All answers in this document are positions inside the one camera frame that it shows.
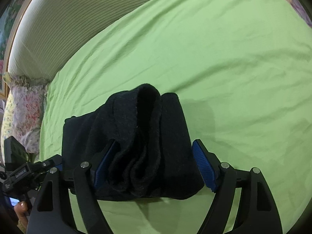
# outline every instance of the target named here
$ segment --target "wooden frame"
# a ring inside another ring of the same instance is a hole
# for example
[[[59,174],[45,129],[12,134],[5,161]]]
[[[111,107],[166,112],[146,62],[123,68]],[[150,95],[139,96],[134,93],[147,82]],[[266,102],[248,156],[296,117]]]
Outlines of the wooden frame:
[[[13,46],[13,42],[15,39],[15,35],[16,32],[18,30],[18,26],[21,23],[21,19],[23,18],[26,9],[28,8],[29,4],[31,3],[32,0],[25,0],[21,6],[21,9],[18,11],[18,14],[15,18],[13,27],[11,29],[8,41],[7,41],[7,46],[5,49],[5,53],[4,53],[4,64],[3,64],[3,70],[2,70],[2,75],[8,71],[8,66],[9,66],[9,58],[10,58],[10,54],[11,54],[11,50],[12,50],[12,46]],[[8,95],[9,95],[9,86],[4,82],[4,80],[2,79],[2,89],[0,89],[0,99],[7,99]]]

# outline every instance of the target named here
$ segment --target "folded black garment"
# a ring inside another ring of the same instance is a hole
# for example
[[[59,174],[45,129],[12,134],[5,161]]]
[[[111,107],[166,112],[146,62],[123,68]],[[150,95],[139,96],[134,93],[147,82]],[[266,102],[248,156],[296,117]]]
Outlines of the folded black garment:
[[[110,139],[120,144],[99,200],[140,197],[186,199],[203,187],[178,96],[143,84],[111,95],[96,111],[65,120],[63,168],[101,152]]]

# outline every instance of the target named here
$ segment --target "floral painting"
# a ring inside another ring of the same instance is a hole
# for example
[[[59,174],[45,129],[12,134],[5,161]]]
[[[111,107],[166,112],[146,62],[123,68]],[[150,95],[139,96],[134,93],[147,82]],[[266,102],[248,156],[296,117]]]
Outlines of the floral painting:
[[[10,36],[15,18],[21,8],[24,0],[11,0],[8,7],[0,17],[0,91],[4,92],[4,83],[2,80],[4,67],[4,53],[7,47],[7,41]]]

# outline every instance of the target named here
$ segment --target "green bed sheet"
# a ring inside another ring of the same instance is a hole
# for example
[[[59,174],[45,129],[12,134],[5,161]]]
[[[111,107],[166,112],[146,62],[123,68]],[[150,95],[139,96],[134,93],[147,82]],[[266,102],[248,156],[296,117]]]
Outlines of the green bed sheet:
[[[61,154],[66,118],[150,83],[178,94],[192,140],[235,168],[262,170],[286,233],[312,196],[311,59],[312,31],[285,0],[151,0],[92,38],[56,75],[40,159]],[[213,197],[205,187],[183,201],[99,204],[117,234],[192,234]],[[73,195],[71,202],[85,231]]]

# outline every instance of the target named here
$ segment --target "small lit screen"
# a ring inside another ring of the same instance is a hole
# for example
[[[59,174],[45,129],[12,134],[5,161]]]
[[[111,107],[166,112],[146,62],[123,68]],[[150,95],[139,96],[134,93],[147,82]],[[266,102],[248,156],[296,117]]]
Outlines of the small lit screen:
[[[19,203],[19,200],[10,198],[10,202],[11,202],[11,205],[12,205],[12,206],[15,206],[16,204]]]

